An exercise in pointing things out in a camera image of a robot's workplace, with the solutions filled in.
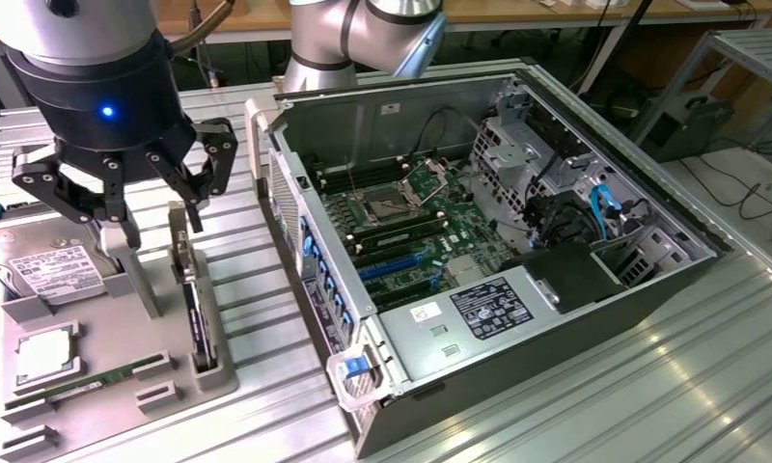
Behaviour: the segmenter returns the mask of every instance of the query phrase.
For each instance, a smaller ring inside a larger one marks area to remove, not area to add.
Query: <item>green circuit board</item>
[[[420,206],[407,199],[405,186],[399,181],[323,198],[341,239],[384,226],[399,227],[409,219],[439,217],[443,212],[440,222],[444,226],[432,235],[400,246],[385,246],[380,252],[364,256],[349,249],[361,278],[367,270],[379,266],[403,259],[419,260],[411,268],[364,279],[369,295],[381,309],[400,307],[464,282],[491,276],[515,256],[471,201],[456,174],[444,171],[437,164],[433,167],[437,170],[421,165],[408,176],[412,192],[425,200]],[[441,173],[445,173],[443,189]]]

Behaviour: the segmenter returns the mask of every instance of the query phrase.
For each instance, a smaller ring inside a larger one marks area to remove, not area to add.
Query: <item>warning label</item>
[[[471,287],[451,299],[479,340],[487,340],[532,320],[532,314],[506,278]]]
[[[9,264],[44,299],[103,285],[100,272],[83,246],[12,259]]]

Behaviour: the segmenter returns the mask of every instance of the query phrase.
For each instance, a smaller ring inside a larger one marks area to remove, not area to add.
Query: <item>blue cable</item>
[[[612,192],[606,185],[596,185],[590,192],[590,205],[592,206],[592,214],[595,215],[595,220],[598,220],[598,225],[602,227],[604,232],[604,239],[607,238],[607,222],[604,221],[604,214],[602,213],[602,205],[599,203],[599,198],[604,198],[607,205],[612,206],[615,210],[620,210],[620,203],[612,197]]]

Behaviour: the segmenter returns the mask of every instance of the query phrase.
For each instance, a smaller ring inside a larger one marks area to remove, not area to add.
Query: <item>label sticker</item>
[[[534,318],[503,277],[471,287],[449,298],[479,340],[487,340]]]
[[[412,310],[409,310],[409,312],[412,313],[412,318],[415,318],[415,321],[417,323],[429,320],[431,318],[441,314],[440,306],[437,305],[436,302],[423,304],[421,306],[415,307]]]
[[[44,299],[103,286],[100,272],[83,246],[12,259],[9,265]]]
[[[400,112],[400,103],[391,103],[381,106],[381,116],[397,114]]]

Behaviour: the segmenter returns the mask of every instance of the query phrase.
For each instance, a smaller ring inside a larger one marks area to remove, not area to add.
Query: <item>blue led light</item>
[[[115,114],[117,114],[117,111],[115,110],[113,106],[103,106],[100,108],[100,114],[105,117],[105,118],[113,118]]]

